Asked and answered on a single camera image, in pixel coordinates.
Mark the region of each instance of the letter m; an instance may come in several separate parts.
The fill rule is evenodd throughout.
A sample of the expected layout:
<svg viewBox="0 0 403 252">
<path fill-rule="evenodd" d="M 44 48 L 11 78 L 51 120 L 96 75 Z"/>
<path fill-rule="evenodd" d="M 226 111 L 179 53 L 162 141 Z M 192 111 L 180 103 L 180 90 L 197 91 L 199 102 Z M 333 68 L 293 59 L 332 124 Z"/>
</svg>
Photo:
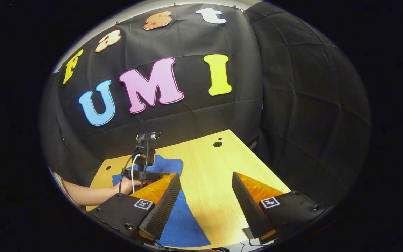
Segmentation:
<svg viewBox="0 0 403 252">
<path fill-rule="evenodd" d="M 135 114 L 145 110 L 146 105 L 139 100 L 139 96 L 150 106 L 155 106 L 158 88 L 161 94 L 158 101 L 161 104 L 178 102 L 183 99 L 184 94 L 178 90 L 173 75 L 172 66 L 174 63 L 174 58 L 164 58 L 155 62 L 149 80 L 134 69 L 128 70 L 119 77 L 119 80 L 125 84 L 132 105 L 130 113 Z"/>
</svg>

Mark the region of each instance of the hand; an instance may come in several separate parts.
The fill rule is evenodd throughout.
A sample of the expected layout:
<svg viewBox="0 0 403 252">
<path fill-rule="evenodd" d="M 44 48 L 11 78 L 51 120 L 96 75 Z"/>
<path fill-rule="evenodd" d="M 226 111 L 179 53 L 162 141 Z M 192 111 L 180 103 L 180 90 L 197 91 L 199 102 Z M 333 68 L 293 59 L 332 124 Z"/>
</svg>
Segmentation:
<svg viewBox="0 0 403 252">
<path fill-rule="evenodd" d="M 144 185 L 147 185 L 147 180 L 144 180 L 144 182 L 143 182 L 143 184 L 142 184 L 142 187 L 144 188 Z M 136 185 L 136 186 L 138 186 L 138 185 L 141 185 L 141 180 L 136 180 L 136 179 L 134 179 L 133 180 L 133 183 L 134 183 L 134 185 Z M 116 193 L 118 193 L 119 192 L 119 183 L 117 183 L 117 185 L 115 185 L 114 187 L 113 187 L 113 189 L 116 191 Z M 123 177 L 122 178 L 122 185 L 121 185 L 121 189 L 120 189 L 120 192 L 121 193 L 123 193 L 123 194 L 129 194 L 129 193 L 131 193 L 131 191 L 132 191 L 132 181 L 131 181 L 131 179 L 128 179 L 128 178 L 126 178 L 126 177 Z"/>
</svg>

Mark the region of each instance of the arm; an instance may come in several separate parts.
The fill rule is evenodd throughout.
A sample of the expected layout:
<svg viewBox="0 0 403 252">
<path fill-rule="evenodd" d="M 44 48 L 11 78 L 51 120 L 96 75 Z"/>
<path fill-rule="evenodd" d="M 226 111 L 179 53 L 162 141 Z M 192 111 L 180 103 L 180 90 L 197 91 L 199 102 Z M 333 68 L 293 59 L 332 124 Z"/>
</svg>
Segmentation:
<svg viewBox="0 0 403 252">
<path fill-rule="evenodd" d="M 76 185 L 62 179 L 63 185 L 69 196 L 81 206 L 97 206 L 119 192 L 119 183 L 112 188 L 87 188 Z M 134 180 L 136 186 L 141 184 L 140 180 Z M 122 180 L 121 193 L 129 194 L 132 191 L 132 181 L 126 177 Z"/>
</svg>

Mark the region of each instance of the table surface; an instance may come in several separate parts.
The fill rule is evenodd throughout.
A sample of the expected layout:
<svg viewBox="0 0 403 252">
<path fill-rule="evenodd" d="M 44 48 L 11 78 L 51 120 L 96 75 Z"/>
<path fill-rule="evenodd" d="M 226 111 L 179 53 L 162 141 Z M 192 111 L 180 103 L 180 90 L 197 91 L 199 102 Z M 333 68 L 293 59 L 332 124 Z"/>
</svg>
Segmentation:
<svg viewBox="0 0 403 252">
<path fill-rule="evenodd" d="M 215 147 L 215 142 L 221 142 L 222 146 Z M 189 209 L 211 242 L 208 246 L 177 249 L 212 249 L 248 240 L 242 230 L 248 227 L 248 223 L 231 186 L 233 171 L 283 193 L 291 191 L 229 129 L 156 149 L 156 155 L 183 160 L 181 188 Z M 112 187 L 112 176 L 120 174 L 129 157 L 105 160 L 90 187 Z M 88 206 L 86 210 L 91 211 L 95 207 Z"/>
</svg>

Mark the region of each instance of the blue letter u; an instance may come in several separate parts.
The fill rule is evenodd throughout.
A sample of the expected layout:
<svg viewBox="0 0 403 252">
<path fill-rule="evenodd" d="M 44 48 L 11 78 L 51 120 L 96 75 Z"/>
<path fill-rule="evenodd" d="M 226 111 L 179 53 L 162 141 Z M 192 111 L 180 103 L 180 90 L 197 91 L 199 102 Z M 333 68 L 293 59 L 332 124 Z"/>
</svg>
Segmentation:
<svg viewBox="0 0 403 252">
<path fill-rule="evenodd" d="M 82 105 L 83 112 L 85 113 L 86 119 L 94 125 L 101 126 L 109 122 L 115 115 L 115 104 L 113 102 L 112 94 L 110 93 L 109 86 L 112 84 L 110 80 L 104 81 L 97 85 L 96 91 L 99 91 L 102 95 L 102 100 L 105 105 L 105 112 L 98 114 L 94 109 L 93 102 L 91 101 L 92 91 L 88 91 L 82 94 L 79 98 L 79 103 Z"/>
</svg>

